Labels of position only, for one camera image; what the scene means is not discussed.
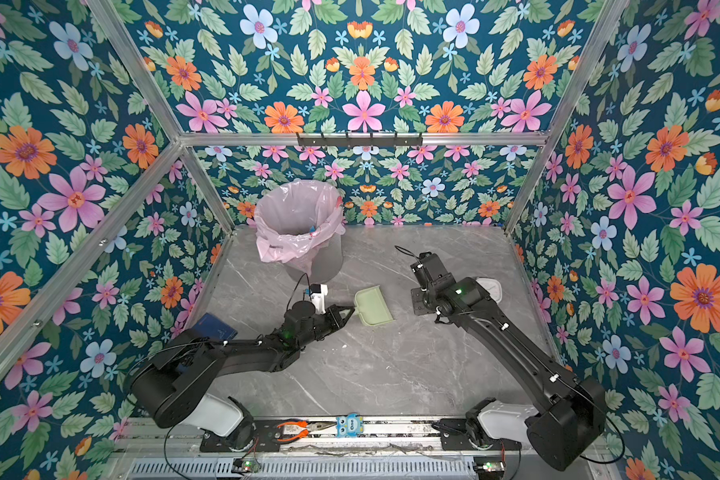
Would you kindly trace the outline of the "light green dustpan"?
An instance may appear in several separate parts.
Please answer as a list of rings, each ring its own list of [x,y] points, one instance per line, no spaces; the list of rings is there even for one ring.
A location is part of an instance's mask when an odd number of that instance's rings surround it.
[[[375,327],[394,321],[379,286],[358,291],[354,296],[354,305],[360,321],[366,326]]]

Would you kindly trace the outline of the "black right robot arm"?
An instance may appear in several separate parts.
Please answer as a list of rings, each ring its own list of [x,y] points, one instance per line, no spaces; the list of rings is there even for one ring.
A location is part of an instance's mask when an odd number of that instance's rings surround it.
[[[478,403],[465,416],[469,441],[478,448],[498,441],[528,445],[557,471],[581,458],[606,427],[601,383],[561,366],[510,321],[477,279],[456,279],[437,254],[416,255],[410,269],[419,284],[412,292],[416,313],[433,313],[438,323],[479,340],[530,399],[527,404],[495,398]]]

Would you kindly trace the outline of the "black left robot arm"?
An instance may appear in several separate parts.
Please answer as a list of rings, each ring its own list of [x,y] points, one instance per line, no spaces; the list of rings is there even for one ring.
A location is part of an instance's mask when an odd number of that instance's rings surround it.
[[[252,340],[221,340],[188,329],[129,375],[128,391],[160,428],[194,426],[232,450],[247,449],[255,439],[253,416],[236,399],[211,394],[214,381],[283,371],[307,346],[343,329],[354,312],[333,304],[320,313],[313,303],[299,301],[286,310],[279,328]]]

